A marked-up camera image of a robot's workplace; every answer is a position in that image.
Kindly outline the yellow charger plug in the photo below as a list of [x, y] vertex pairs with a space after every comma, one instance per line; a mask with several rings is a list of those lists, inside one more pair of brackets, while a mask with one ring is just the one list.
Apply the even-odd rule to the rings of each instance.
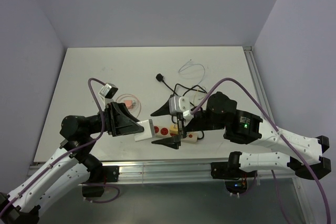
[[177, 135], [179, 133], [178, 126], [176, 124], [173, 124], [170, 126], [169, 133], [171, 136]]

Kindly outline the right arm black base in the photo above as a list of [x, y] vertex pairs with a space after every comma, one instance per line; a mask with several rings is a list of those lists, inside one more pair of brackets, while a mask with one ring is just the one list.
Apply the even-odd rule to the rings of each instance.
[[223, 180], [230, 197], [240, 198], [251, 191], [257, 182], [256, 170], [245, 172], [240, 169], [239, 161], [242, 154], [242, 152], [234, 151], [230, 153], [228, 161], [211, 162], [212, 179]]

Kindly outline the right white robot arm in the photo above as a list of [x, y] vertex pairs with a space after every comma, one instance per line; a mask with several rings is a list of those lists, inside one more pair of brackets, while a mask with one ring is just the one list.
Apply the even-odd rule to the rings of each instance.
[[184, 104], [184, 97], [170, 96], [151, 115], [175, 116], [177, 136], [152, 143], [178, 149], [189, 132], [224, 130], [223, 137], [230, 142], [271, 149], [270, 153], [259, 154], [231, 152], [228, 161], [211, 163], [214, 179], [254, 177], [259, 170], [293, 171], [308, 180], [331, 173], [331, 161], [323, 156], [330, 147], [328, 137], [305, 137], [277, 128], [255, 114], [237, 109], [237, 102], [221, 92], [206, 98], [206, 108], [196, 110]]

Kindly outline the white charger adapter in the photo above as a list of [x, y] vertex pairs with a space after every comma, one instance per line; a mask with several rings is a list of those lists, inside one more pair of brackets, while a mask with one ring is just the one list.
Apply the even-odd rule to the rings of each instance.
[[155, 130], [152, 119], [140, 121], [137, 124], [143, 128], [143, 131], [135, 133], [134, 140], [136, 142], [152, 139], [155, 137]]

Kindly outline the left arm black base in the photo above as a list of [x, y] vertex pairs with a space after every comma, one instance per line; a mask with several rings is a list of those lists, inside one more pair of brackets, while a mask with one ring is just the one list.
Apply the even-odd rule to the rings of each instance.
[[108, 183], [116, 183], [119, 179], [120, 166], [103, 166], [102, 162], [91, 154], [83, 160], [82, 164], [89, 172], [89, 178], [85, 180], [84, 186], [82, 186], [82, 196], [86, 201], [92, 201], [96, 204], [107, 203], [115, 200], [120, 195], [120, 190], [117, 190], [117, 195], [111, 200], [99, 201], [105, 192], [105, 185]]

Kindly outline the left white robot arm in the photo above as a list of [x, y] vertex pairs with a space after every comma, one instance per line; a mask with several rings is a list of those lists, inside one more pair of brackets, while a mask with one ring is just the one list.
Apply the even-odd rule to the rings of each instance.
[[9, 193], [1, 194], [3, 223], [37, 223], [41, 200], [50, 200], [47, 190], [56, 181], [101, 182], [105, 174], [102, 163], [90, 152], [104, 132], [115, 136], [143, 133], [140, 121], [131, 115], [125, 104], [109, 103], [104, 111], [85, 117], [69, 115], [61, 123], [64, 138], [50, 159], [28, 180]]

